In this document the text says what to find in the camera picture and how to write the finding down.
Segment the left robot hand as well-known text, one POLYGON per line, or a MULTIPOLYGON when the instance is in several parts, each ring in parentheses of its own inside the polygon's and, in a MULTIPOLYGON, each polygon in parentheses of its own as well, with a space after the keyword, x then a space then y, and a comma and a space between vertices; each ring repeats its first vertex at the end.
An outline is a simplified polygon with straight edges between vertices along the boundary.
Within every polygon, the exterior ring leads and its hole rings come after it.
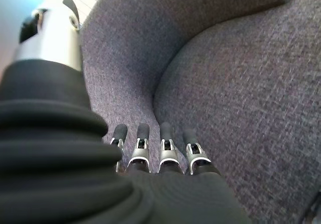
POLYGON ((1 79, 1 223, 249 223, 193 131, 183 171, 172 127, 160 127, 150 172, 149 126, 140 124, 122 167, 127 126, 92 111, 73 0, 44 2, 26 18, 1 79))

